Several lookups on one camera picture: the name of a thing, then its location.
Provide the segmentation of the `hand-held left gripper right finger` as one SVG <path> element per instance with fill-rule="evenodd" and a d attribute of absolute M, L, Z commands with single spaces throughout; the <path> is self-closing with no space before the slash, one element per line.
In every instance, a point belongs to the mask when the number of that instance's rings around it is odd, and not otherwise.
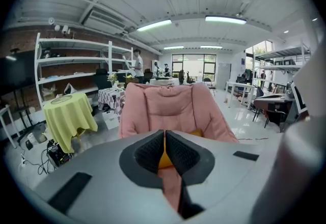
<path fill-rule="evenodd" d="M 249 145 L 167 131 L 167 153 L 181 159 L 175 163 L 182 179 L 176 223 L 253 223 L 281 139 Z"/>

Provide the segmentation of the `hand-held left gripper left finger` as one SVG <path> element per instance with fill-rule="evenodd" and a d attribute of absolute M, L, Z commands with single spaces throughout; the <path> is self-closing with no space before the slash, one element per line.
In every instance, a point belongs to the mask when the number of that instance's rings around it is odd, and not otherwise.
<path fill-rule="evenodd" d="M 60 223 L 180 223 L 163 194 L 162 130 L 93 146 L 46 177 L 35 193 Z"/>

